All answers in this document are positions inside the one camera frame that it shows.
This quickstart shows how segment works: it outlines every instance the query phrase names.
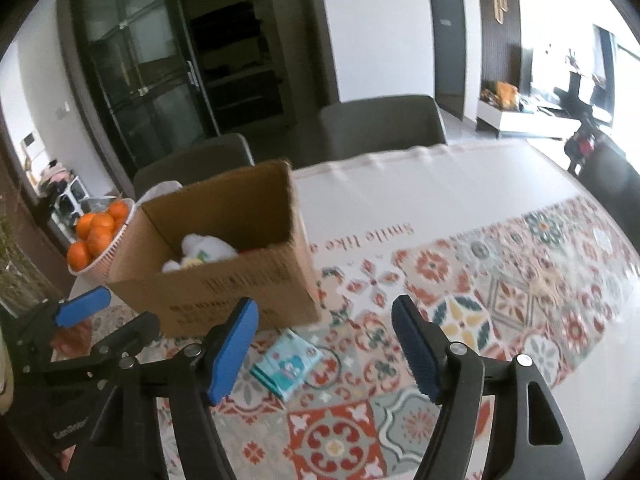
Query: silver screw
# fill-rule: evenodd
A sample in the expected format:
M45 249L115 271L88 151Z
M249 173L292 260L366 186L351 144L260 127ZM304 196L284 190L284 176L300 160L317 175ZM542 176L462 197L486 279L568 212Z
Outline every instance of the silver screw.
M120 359L120 364L118 366L123 370L127 370L128 368L133 368L134 364L136 364L136 360L133 357L127 356Z
M449 350L451 350L451 353L455 355L464 355L466 354L466 345L464 343L454 341L449 345Z
M533 364L533 359L526 354L519 354L516 361L520 366L529 367Z
M202 352L202 347L197 343L192 343L184 347L184 354L187 357L196 357Z

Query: basket of oranges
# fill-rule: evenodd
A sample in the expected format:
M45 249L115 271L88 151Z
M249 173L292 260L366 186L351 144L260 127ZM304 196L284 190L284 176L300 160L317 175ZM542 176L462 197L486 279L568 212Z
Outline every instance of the basket of oranges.
M66 253L69 272L104 284L135 206L130 198L117 199L103 212L82 215L76 224L78 241Z

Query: gray chair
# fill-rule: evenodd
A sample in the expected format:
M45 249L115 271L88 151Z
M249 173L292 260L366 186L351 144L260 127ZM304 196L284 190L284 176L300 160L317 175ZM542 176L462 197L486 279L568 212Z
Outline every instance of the gray chair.
M322 108L318 118L326 160L447 143L440 109L427 95L337 103Z
M133 178L136 197L165 180L177 180L183 186L224 173L253 166L254 158L246 139L240 134L224 134L172 153L142 168Z
M640 251L640 175L621 150L607 142L596 145L578 180Z

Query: cardboard box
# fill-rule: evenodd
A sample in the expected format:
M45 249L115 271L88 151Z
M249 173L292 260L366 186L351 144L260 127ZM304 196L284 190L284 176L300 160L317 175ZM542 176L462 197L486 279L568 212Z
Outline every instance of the cardboard box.
M237 258L161 272L189 234L213 235ZM107 284L138 312L157 314L167 336L205 335L242 296L260 307L260 328L319 320L317 288L290 167L271 161L229 171L144 203L118 248Z

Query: white plastic basket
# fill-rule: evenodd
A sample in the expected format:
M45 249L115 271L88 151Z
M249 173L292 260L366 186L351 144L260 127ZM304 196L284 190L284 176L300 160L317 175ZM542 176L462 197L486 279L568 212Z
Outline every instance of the white plastic basket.
M133 215L136 213L136 203L134 200L130 198L123 198L122 201L127 204L127 207L129 207L129 215L127 215L127 219L122 225L122 228L115 235L113 241L109 244L109 247L107 247L100 256L98 256L90 265L85 267L83 270L75 272L71 269L71 267L67 266L69 272L72 275L83 275L89 278L96 285L103 285L106 282L107 274L109 273L109 269L111 268L111 264L113 263L113 259L116 255L116 250L118 249L120 240L122 240L122 235L124 234L124 231L127 230L129 222L131 222Z

